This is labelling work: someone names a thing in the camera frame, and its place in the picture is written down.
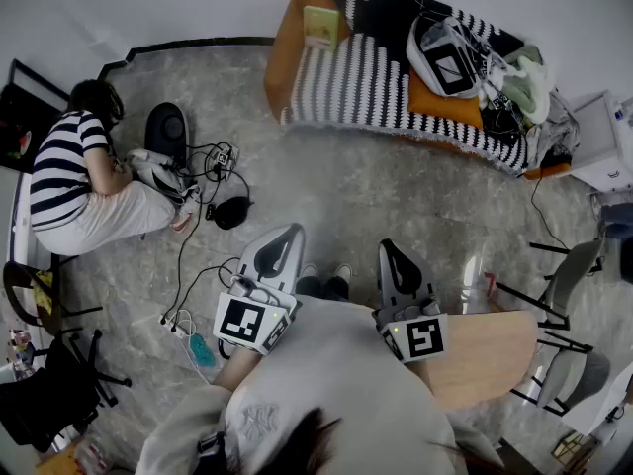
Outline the dark wooden chair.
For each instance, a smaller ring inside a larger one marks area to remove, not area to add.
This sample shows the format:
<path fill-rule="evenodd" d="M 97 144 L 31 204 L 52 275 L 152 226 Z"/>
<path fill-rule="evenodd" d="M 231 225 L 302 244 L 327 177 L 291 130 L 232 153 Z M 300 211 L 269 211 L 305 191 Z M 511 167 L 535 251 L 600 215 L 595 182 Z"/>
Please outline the dark wooden chair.
<path fill-rule="evenodd" d="M 103 310 L 102 307 L 94 307 L 71 311 L 61 302 L 59 271 L 52 268 L 52 303 L 53 310 L 49 316 L 43 309 L 36 306 L 33 292 L 36 277 L 36 269 L 26 264 L 16 261 L 8 261 L 4 264 L 2 271 L 2 281 L 4 290 L 14 313 L 20 321 L 28 327 L 41 328 L 51 336 L 57 336 L 64 332 L 63 321 L 73 317 L 80 317 L 87 314 L 97 313 Z"/>

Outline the white cabinet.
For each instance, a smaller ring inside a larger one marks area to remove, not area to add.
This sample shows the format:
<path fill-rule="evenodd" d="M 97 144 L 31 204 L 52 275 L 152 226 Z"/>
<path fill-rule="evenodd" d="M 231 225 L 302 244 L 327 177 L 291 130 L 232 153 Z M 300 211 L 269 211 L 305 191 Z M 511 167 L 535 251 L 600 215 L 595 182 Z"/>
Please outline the white cabinet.
<path fill-rule="evenodd" d="M 633 189 L 633 129 L 610 91 L 594 94 L 575 111 L 580 145 L 569 175 L 599 192 Z"/>

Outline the yellow cloth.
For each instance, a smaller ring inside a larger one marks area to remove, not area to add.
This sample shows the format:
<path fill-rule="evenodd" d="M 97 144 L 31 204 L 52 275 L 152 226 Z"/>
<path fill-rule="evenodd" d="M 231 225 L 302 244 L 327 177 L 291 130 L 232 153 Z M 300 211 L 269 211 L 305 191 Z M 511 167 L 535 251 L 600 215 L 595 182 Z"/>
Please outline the yellow cloth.
<path fill-rule="evenodd" d="M 53 273 L 46 270 L 38 270 L 36 277 L 39 281 L 35 281 L 33 285 L 34 299 L 36 306 L 43 309 L 47 315 L 52 314 L 52 285 L 53 285 Z"/>

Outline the teal cloth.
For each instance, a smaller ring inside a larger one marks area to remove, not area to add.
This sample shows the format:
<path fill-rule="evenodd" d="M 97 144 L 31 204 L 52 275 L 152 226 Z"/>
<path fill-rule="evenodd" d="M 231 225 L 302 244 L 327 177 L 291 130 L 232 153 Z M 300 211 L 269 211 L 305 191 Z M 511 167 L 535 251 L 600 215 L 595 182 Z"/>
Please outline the teal cloth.
<path fill-rule="evenodd" d="M 199 367 L 213 368 L 215 366 L 215 356 L 200 334 L 195 333 L 189 338 L 189 348 Z"/>

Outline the green book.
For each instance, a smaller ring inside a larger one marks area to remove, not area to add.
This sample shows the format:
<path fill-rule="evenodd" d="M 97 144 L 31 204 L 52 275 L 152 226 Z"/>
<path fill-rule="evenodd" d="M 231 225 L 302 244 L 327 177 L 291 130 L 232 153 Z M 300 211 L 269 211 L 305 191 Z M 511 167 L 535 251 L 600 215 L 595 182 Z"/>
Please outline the green book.
<path fill-rule="evenodd" d="M 303 10 L 305 45 L 335 51 L 338 45 L 340 14 L 337 10 L 306 6 Z"/>

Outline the black office chair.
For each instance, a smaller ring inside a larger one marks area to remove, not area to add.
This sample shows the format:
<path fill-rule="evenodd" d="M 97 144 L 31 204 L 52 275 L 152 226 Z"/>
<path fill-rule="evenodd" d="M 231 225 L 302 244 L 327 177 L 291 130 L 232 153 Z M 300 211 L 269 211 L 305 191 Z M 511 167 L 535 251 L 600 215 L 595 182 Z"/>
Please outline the black office chair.
<path fill-rule="evenodd" d="M 47 349 L 33 351 L 45 365 L 20 381 L 0 384 L 0 425 L 19 445 L 45 453 L 69 426 L 79 433 L 98 417 L 98 409 L 118 405 L 105 384 L 130 388 L 132 380 L 100 372 L 96 366 L 103 333 L 94 331 L 90 349 L 83 354 L 74 332 L 68 340 L 56 337 Z"/>

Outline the white black wearable rig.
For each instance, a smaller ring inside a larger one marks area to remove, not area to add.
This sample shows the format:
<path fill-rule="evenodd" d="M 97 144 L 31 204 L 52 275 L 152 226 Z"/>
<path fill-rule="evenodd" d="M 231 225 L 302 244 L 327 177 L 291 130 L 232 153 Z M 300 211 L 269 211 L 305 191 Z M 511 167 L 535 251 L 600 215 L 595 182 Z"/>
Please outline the white black wearable rig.
<path fill-rule="evenodd" d="M 407 59 L 426 87 L 440 97 L 474 98 L 485 77 L 488 45 L 454 17 L 430 24 L 418 16 L 407 37 Z"/>

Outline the black glass cabinet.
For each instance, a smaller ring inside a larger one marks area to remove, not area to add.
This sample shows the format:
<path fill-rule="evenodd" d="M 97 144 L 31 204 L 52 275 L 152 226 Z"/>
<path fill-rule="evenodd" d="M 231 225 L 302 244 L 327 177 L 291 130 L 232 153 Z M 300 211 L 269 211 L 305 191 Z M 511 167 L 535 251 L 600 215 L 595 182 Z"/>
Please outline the black glass cabinet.
<path fill-rule="evenodd" d="M 0 91 L 0 165 L 33 172 L 37 152 L 69 95 L 14 58 Z"/>

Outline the person's left forearm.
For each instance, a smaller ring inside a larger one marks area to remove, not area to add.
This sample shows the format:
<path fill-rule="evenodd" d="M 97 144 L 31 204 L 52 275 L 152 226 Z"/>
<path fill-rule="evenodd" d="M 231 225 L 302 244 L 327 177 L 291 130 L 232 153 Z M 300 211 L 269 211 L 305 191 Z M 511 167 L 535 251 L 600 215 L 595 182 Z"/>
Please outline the person's left forearm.
<path fill-rule="evenodd" d="M 261 359 L 262 355 L 258 352 L 237 348 L 212 384 L 233 393 Z"/>

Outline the orange cushion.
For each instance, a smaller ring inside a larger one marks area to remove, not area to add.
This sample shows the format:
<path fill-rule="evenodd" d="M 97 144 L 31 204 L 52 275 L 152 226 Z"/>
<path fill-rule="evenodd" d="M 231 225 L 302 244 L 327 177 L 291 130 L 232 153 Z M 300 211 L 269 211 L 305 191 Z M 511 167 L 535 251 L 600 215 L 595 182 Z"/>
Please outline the orange cushion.
<path fill-rule="evenodd" d="M 484 127 L 479 98 L 442 97 L 434 94 L 409 68 L 407 109 L 412 113 L 441 117 L 464 123 L 478 129 Z"/>

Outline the white power strip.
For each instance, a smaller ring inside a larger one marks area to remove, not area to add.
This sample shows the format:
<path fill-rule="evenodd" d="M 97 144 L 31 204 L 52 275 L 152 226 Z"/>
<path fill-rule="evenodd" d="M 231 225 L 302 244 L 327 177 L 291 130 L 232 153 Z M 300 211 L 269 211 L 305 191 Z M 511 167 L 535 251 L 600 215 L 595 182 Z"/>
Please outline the white power strip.
<path fill-rule="evenodd" d="M 186 310 L 175 312 L 170 317 L 160 317 L 159 324 L 178 339 L 189 338 L 196 330 L 192 316 Z"/>

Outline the person's white sweatshirt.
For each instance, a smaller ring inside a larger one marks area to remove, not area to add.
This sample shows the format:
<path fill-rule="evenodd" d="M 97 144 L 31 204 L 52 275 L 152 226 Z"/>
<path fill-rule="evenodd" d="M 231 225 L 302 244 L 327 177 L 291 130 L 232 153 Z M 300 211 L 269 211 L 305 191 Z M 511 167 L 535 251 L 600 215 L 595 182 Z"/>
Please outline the person's white sweatshirt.
<path fill-rule="evenodd" d="M 206 384 L 148 437 L 136 475 L 503 475 L 364 306 L 306 297 L 232 393 Z"/>

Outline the grey cloth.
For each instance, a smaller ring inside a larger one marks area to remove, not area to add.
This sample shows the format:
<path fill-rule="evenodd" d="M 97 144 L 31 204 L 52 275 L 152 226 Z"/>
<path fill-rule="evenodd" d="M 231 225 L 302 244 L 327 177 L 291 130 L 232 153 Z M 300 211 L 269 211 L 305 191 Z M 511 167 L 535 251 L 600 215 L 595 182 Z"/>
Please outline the grey cloth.
<path fill-rule="evenodd" d="M 580 145 L 580 125 L 568 101 L 558 89 L 550 92 L 546 120 L 533 126 L 525 136 L 527 168 L 549 168 L 568 164 Z"/>

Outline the green white plush blanket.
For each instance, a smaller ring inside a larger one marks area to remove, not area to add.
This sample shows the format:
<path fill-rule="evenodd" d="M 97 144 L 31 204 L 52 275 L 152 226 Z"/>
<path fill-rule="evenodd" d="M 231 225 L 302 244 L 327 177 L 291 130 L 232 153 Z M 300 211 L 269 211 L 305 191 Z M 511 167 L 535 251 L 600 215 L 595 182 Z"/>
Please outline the green white plush blanket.
<path fill-rule="evenodd" d="M 550 110 L 550 92 L 554 78 L 539 48 L 527 44 L 509 54 L 502 93 L 532 124 L 545 122 Z"/>

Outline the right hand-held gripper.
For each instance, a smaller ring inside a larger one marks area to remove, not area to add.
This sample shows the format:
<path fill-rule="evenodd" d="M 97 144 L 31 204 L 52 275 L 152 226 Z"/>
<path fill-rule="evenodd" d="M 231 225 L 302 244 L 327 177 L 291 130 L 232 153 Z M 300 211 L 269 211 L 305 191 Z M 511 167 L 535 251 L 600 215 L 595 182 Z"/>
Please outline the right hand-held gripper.
<path fill-rule="evenodd" d="M 440 313 L 439 300 L 431 295 L 434 276 L 428 262 L 412 248 L 389 238 L 379 243 L 378 262 L 382 308 L 373 312 L 373 318 L 392 354 L 407 364 L 444 353 L 448 316 Z M 392 307 L 397 301 L 408 300 L 421 303 Z"/>

